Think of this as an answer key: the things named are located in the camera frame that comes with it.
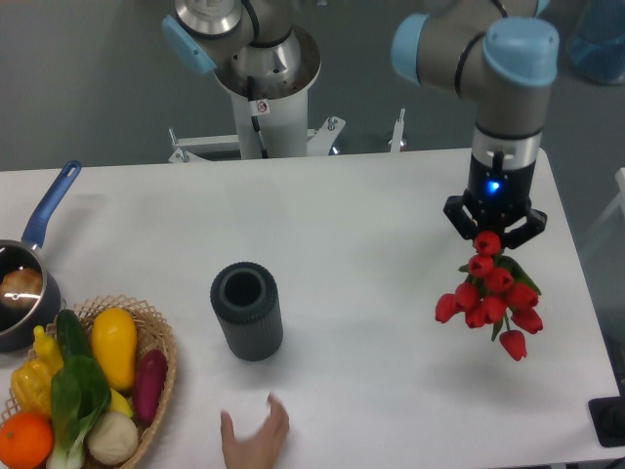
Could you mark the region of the bare human hand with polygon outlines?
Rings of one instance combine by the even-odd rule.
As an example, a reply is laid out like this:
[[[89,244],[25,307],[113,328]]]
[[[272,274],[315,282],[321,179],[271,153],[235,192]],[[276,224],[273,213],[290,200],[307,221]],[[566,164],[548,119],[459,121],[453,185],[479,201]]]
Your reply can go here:
[[[264,423],[251,437],[243,440],[235,436],[230,414],[221,411],[221,446],[227,468],[271,469],[275,466],[290,431],[290,417],[274,393],[268,394],[267,404],[270,413]]]

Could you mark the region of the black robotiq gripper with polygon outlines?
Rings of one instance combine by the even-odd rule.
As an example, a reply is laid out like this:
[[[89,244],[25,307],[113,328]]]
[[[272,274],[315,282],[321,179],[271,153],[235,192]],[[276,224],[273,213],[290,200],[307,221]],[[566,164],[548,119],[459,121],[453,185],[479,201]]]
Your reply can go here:
[[[538,235],[547,225],[545,212],[531,208],[530,189],[535,162],[520,169],[489,167],[471,157],[465,193],[451,195],[443,213],[466,240],[481,231],[504,231],[521,218],[525,222],[502,236],[502,246],[516,249]]]

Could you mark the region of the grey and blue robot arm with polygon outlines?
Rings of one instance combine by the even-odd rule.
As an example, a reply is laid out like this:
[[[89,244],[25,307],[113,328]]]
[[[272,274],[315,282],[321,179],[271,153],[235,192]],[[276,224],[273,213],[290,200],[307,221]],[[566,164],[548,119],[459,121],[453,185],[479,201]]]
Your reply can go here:
[[[559,36],[542,1],[455,1],[397,28],[395,72],[473,101],[469,180],[443,211],[465,239],[497,233],[514,249],[541,234],[545,213],[529,198]],[[168,46],[229,92],[244,158],[315,154],[308,91],[320,70],[313,38],[285,1],[178,1],[161,25]]]

